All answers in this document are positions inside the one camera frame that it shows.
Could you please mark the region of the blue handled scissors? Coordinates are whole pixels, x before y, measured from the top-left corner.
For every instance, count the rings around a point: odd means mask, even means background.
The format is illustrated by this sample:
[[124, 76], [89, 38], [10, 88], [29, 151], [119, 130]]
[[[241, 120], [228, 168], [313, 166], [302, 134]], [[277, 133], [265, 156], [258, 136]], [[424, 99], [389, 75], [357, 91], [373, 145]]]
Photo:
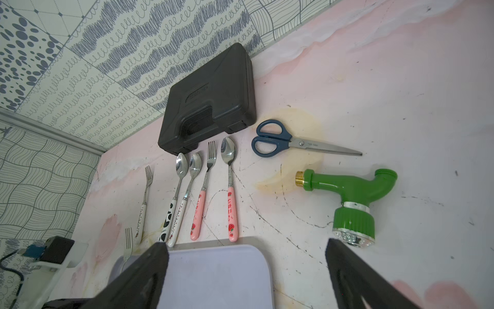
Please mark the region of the blue handled scissors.
[[[277, 125], [280, 127], [280, 133], [269, 133], [264, 132], [262, 129], [267, 125]], [[321, 153], [330, 153], [336, 155], [349, 155], [355, 157], [361, 157], [363, 155], [362, 152], [345, 148], [339, 145], [333, 145], [326, 142], [320, 142], [316, 140], [308, 140], [308, 139], [300, 139], [296, 138], [289, 133], [289, 131], [285, 128], [284, 124], [281, 121], [276, 119], [268, 119], [266, 121], [261, 122], [256, 128], [256, 134], [252, 140], [252, 150], [253, 152], [261, 158], [270, 158], [278, 153], [285, 151], [289, 148], [298, 148], [305, 149], [308, 151], [316, 151]], [[269, 153], [262, 152], [258, 150], [257, 144], [271, 144], [275, 146], [275, 149]]]

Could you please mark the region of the pink strawberry handle fork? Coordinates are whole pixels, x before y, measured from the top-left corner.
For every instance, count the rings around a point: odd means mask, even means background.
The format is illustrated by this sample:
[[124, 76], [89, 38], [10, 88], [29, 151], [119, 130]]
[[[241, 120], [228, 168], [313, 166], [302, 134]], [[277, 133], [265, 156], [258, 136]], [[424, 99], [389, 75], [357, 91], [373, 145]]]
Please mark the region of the pink strawberry handle fork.
[[199, 193], [198, 203], [196, 206], [196, 211], [194, 213], [194, 219], [190, 231], [190, 239], [192, 241], [198, 240], [200, 235], [203, 211], [205, 208], [205, 201], [207, 194], [208, 178], [209, 178], [210, 170], [214, 167], [216, 163], [216, 158], [217, 158], [216, 142], [211, 141], [208, 143], [208, 158], [207, 158], [207, 170], [205, 173], [205, 179], [203, 181], [203, 185]]

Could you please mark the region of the cow pattern handle spoon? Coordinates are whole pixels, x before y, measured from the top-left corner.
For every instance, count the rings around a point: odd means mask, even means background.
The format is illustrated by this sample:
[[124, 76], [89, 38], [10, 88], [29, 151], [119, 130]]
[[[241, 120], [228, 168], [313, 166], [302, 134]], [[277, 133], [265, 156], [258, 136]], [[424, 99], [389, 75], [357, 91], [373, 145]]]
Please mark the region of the cow pattern handle spoon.
[[171, 225], [172, 225], [171, 221], [174, 215], [176, 204], [178, 202], [178, 195], [180, 192], [181, 183], [185, 175], [187, 174], [188, 170], [189, 170], [189, 163], [187, 161], [186, 156], [183, 153], [179, 153], [179, 155], [176, 158], [176, 173], [179, 177], [179, 181], [177, 188], [175, 190], [175, 194], [168, 208], [167, 216], [165, 217], [165, 222], [163, 224], [162, 232], [158, 238], [159, 242], [166, 242], [168, 240], [169, 233], [171, 230]]

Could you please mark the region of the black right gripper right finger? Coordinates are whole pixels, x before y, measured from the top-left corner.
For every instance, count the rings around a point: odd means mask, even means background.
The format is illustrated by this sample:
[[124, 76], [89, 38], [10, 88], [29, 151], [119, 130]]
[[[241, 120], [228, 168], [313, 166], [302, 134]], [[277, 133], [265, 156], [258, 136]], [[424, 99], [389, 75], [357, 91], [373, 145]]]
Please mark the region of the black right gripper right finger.
[[338, 308], [417, 308], [340, 240], [328, 240], [325, 259]]

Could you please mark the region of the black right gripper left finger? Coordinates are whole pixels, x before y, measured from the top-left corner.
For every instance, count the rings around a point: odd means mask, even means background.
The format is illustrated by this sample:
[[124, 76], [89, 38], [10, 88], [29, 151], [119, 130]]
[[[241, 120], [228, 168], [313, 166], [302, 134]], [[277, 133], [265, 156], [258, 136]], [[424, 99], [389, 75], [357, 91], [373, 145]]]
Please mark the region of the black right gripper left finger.
[[155, 243], [83, 308], [156, 308], [168, 264], [167, 245]]

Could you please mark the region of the black plastic tool case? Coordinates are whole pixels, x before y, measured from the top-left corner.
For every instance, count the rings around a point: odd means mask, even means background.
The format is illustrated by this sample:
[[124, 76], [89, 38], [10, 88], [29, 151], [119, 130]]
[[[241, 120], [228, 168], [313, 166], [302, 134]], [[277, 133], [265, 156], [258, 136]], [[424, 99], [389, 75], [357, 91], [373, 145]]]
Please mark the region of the black plastic tool case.
[[252, 61], [235, 43], [171, 88], [158, 146], [172, 155], [187, 154], [204, 140], [256, 121]]

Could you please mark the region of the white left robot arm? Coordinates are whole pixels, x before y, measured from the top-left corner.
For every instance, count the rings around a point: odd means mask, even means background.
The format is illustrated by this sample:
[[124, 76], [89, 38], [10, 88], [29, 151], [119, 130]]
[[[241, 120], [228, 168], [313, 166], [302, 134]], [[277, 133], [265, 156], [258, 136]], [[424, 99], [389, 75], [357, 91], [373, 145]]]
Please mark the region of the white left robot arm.
[[169, 264], [164, 243], [155, 243], [93, 298], [50, 301], [51, 291], [68, 268], [77, 266], [88, 245], [54, 236], [44, 245], [15, 251], [33, 260], [27, 276], [4, 265], [1, 269], [20, 277], [13, 305], [19, 308], [157, 308]]

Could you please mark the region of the lilac plastic tray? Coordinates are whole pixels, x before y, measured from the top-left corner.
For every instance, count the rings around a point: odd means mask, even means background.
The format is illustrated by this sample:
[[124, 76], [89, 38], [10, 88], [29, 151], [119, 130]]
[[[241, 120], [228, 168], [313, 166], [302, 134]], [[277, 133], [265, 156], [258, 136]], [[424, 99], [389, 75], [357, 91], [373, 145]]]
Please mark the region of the lilac plastic tray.
[[158, 308], [274, 308], [270, 266], [251, 245], [169, 252]]

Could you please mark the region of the cow pattern handle fork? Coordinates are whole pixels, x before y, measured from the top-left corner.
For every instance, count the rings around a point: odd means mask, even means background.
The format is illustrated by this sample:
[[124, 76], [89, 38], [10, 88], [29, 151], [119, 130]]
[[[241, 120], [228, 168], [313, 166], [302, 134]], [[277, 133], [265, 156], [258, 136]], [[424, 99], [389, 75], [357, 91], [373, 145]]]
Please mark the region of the cow pattern handle fork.
[[124, 271], [124, 267], [133, 253], [133, 230], [131, 227], [125, 229], [125, 237], [126, 237], [126, 248], [123, 253], [123, 262], [120, 268], [120, 272]]

